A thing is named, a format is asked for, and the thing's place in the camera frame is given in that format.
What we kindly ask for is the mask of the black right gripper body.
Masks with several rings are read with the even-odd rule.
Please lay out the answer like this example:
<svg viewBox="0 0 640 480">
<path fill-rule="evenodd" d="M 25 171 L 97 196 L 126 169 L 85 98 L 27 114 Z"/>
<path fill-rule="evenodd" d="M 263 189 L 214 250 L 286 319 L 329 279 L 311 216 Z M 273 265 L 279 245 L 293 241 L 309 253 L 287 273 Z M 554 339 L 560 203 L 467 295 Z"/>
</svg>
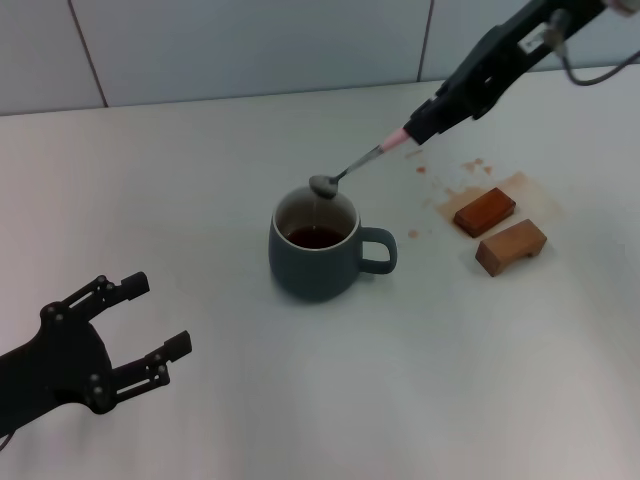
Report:
<svg viewBox="0 0 640 480">
<path fill-rule="evenodd" d="M 497 103 L 523 74 L 551 53 L 542 44 L 526 51 L 520 42 L 537 27 L 549 24 L 554 12 L 567 14 L 569 38 L 600 15 L 600 1 L 530 1 L 513 17 L 492 28 L 442 86 L 446 120 L 477 120 Z"/>
</svg>

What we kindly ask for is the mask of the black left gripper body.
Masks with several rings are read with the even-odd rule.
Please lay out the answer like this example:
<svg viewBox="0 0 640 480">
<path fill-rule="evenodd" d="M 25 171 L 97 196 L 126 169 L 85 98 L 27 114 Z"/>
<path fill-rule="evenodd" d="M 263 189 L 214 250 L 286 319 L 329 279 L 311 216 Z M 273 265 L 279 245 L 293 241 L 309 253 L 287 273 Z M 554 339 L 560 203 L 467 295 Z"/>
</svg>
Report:
<svg viewBox="0 0 640 480">
<path fill-rule="evenodd" d="M 51 303 L 36 335 L 1 356 L 3 436 L 68 403 L 95 413 L 111 408 L 111 361 L 90 324 L 106 308 L 100 299 Z"/>
</svg>

